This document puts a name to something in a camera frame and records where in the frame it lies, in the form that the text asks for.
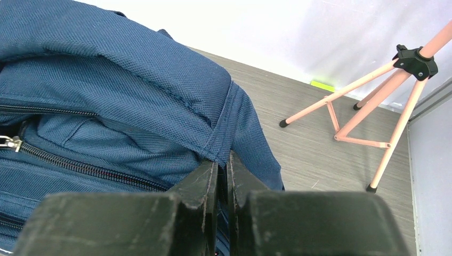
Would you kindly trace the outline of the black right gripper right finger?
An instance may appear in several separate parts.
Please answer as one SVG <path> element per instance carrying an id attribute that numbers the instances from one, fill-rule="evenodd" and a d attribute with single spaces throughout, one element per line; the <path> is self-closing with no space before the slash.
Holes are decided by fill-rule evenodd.
<path id="1" fill-rule="evenodd" d="M 386 202 L 366 192 L 274 191 L 228 162 L 231 255 L 408 255 Z"/>

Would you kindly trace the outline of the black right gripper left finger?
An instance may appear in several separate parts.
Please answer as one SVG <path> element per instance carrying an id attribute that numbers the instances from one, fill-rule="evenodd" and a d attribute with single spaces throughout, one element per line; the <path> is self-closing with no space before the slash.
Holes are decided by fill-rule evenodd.
<path id="1" fill-rule="evenodd" d="M 214 255 L 217 164 L 205 161 L 164 193 L 45 198 L 15 255 Z"/>

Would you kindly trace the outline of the navy blue backpack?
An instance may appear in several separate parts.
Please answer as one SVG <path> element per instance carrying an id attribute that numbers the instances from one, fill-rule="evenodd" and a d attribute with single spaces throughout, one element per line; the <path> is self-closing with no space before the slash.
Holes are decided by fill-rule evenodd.
<path id="1" fill-rule="evenodd" d="M 234 151 L 281 167 L 247 93 L 209 58 L 118 11 L 1 1 L 1 252 L 49 194 L 163 192 Z"/>

